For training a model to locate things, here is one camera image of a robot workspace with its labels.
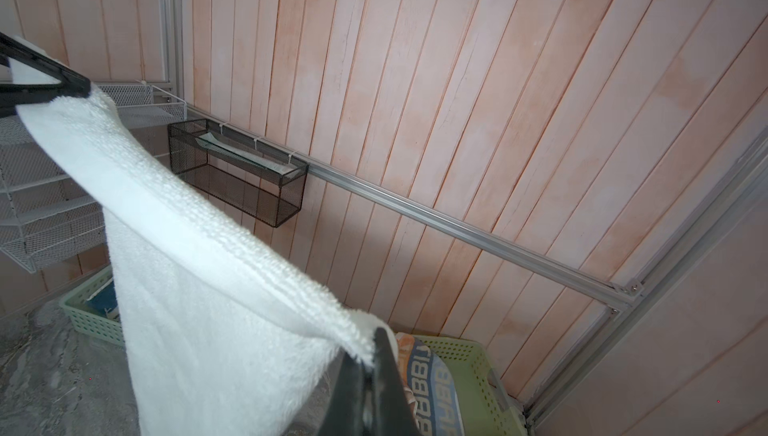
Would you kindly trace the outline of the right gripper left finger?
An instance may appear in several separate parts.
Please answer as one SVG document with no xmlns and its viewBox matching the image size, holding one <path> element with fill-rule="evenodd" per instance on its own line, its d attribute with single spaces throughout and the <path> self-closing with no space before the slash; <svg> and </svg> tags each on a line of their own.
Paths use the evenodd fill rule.
<svg viewBox="0 0 768 436">
<path fill-rule="evenodd" d="M 344 353 L 329 406 L 317 435 L 366 435 L 366 395 L 367 372 L 364 364 Z"/>
</svg>

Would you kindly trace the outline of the blue Doraemon towel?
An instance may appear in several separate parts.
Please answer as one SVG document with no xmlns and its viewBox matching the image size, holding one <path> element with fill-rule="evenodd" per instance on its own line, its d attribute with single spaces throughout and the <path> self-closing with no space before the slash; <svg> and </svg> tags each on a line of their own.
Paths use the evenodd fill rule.
<svg viewBox="0 0 768 436">
<path fill-rule="evenodd" d="M 110 320 L 119 319 L 119 307 L 115 290 L 114 279 L 111 278 L 96 290 L 94 290 L 86 299 L 85 305 Z"/>
</svg>

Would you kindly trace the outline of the plain white towel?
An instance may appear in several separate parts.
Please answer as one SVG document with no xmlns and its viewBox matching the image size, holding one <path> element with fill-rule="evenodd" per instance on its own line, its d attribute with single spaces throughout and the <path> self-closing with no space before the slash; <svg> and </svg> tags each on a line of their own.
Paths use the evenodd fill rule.
<svg viewBox="0 0 768 436">
<path fill-rule="evenodd" d="M 279 435 L 330 363 L 373 366 L 377 317 L 344 307 L 153 157 L 114 101 L 17 106 L 103 209 L 140 430 Z"/>
</svg>

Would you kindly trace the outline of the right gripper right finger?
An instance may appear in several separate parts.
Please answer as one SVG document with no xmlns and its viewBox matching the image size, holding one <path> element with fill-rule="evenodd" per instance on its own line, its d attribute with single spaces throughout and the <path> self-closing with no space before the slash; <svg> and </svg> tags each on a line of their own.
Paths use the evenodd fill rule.
<svg viewBox="0 0 768 436">
<path fill-rule="evenodd" d="M 366 373 L 363 406 L 363 434 L 373 436 L 406 436 L 420 434 L 407 403 L 397 367 L 397 348 L 392 346 L 387 331 L 374 333 L 373 366 Z"/>
</svg>

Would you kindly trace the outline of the light green plastic basket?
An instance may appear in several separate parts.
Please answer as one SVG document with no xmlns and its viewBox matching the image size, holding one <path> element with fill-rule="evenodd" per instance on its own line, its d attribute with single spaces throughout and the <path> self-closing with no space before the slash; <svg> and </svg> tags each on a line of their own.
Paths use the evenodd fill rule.
<svg viewBox="0 0 768 436">
<path fill-rule="evenodd" d="M 507 395 L 482 345 L 477 342 L 413 335 L 425 342 L 451 371 L 465 435 L 526 435 L 521 406 Z"/>
</svg>

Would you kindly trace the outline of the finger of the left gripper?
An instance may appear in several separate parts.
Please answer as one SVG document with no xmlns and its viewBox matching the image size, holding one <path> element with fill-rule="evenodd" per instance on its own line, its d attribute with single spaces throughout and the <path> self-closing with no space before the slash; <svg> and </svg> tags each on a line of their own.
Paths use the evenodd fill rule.
<svg viewBox="0 0 768 436">
<path fill-rule="evenodd" d="M 2 84 L 1 117 L 14 116 L 17 106 L 47 104 L 54 98 L 58 98 L 63 88 L 63 84 Z"/>
<path fill-rule="evenodd" d="M 1 34 L 1 64 L 12 82 L 2 82 L 2 98 L 88 98 L 91 82 L 68 66 Z"/>
</svg>

